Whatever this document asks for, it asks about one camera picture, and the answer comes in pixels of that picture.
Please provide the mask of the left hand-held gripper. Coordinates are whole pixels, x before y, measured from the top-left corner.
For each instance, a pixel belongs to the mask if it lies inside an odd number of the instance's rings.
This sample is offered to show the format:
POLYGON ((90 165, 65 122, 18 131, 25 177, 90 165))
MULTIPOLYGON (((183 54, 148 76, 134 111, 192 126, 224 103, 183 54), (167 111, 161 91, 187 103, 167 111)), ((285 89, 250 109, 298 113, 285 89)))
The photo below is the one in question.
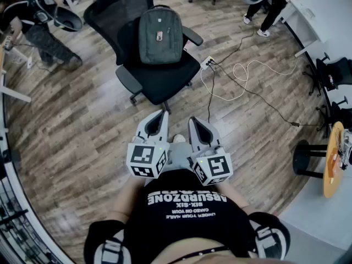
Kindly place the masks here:
POLYGON ((157 179, 168 162, 169 113, 162 109, 144 118, 128 144, 126 166, 135 177, 157 179))

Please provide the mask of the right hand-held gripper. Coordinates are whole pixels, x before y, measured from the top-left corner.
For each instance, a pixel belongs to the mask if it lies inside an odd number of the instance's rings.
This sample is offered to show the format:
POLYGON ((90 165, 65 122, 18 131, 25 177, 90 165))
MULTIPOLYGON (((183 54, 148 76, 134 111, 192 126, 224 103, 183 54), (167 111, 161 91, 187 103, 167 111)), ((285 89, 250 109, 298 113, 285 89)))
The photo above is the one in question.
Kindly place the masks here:
POLYGON ((218 146, 220 135, 214 126, 200 118, 191 117, 189 139, 192 149, 197 151, 189 157, 191 169, 203 186, 221 183, 233 175, 230 154, 218 146))

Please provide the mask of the black mesh office chair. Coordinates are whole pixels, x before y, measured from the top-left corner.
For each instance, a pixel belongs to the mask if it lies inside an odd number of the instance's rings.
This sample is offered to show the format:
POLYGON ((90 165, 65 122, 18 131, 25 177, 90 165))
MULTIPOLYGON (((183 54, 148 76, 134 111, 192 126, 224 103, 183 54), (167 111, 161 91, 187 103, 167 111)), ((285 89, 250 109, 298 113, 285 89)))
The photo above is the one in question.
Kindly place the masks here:
POLYGON ((116 55, 117 78, 131 92, 130 102, 143 94, 153 105, 167 104, 185 86, 191 86, 200 63, 186 50, 188 41, 196 46, 203 38, 183 27, 183 51, 178 63, 144 64, 139 55, 140 17, 155 6, 153 0, 95 0, 84 12, 86 23, 105 39, 116 55))

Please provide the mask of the grey backpack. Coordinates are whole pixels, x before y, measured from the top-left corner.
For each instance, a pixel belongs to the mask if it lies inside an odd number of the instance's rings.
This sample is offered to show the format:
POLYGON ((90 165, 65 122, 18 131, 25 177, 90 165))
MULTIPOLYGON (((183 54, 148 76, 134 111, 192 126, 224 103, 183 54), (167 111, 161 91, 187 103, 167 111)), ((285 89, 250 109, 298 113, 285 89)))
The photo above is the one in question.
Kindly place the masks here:
POLYGON ((183 51, 179 14, 166 5, 151 7, 140 17, 138 42, 142 63, 178 63, 183 51))

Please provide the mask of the person's right forearm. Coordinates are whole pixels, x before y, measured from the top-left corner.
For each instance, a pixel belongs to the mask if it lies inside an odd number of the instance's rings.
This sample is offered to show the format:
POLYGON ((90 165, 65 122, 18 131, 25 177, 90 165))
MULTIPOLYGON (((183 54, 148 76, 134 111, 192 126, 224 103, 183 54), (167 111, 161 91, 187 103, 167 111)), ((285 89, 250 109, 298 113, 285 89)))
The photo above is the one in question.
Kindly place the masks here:
POLYGON ((254 213, 256 210, 249 202, 241 195, 240 192, 235 190, 227 181, 221 182, 216 185, 218 192, 225 195, 236 203, 247 215, 254 213))

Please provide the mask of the person's left forearm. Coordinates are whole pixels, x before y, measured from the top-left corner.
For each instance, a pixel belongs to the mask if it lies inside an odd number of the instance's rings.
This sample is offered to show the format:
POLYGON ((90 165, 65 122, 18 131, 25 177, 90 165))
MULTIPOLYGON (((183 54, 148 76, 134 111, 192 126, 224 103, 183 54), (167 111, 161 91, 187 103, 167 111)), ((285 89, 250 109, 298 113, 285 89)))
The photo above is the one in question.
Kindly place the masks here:
POLYGON ((115 200, 110 219, 126 223, 138 199, 140 191, 144 188, 145 178, 130 176, 122 186, 115 200))

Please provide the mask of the person's grey jeans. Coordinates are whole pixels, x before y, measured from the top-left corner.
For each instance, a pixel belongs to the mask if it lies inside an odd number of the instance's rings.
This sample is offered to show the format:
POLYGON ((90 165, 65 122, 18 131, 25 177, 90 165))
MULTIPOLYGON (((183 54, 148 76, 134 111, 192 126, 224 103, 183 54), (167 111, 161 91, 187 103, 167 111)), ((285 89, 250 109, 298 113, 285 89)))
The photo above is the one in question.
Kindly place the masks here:
POLYGON ((171 143, 168 150, 168 161, 163 172, 187 169, 191 170, 188 158, 192 155, 192 147, 187 142, 171 143))

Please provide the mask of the person's black printed shirt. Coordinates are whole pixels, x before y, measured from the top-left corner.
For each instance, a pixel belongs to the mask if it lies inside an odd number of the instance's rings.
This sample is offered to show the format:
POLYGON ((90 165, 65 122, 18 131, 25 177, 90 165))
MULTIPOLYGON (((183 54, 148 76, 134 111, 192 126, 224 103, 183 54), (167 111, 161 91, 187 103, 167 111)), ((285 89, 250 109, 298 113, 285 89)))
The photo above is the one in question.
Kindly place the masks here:
POLYGON ((112 208, 89 226, 85 264, 292 264, 279 218, 246 214, 216 185, 187 169, 146 179, 126 223, 109 218, 112 208))

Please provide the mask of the grey storage shelf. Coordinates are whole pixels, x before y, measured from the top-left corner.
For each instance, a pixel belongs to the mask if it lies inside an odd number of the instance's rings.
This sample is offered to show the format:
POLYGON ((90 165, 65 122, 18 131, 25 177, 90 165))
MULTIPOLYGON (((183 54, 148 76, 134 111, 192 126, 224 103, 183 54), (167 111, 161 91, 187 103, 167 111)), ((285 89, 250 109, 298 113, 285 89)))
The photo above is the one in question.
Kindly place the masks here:
POLYGON ((0 255, 12 264, 76 264, 52 239, 24 193, 0 96, 0 255))

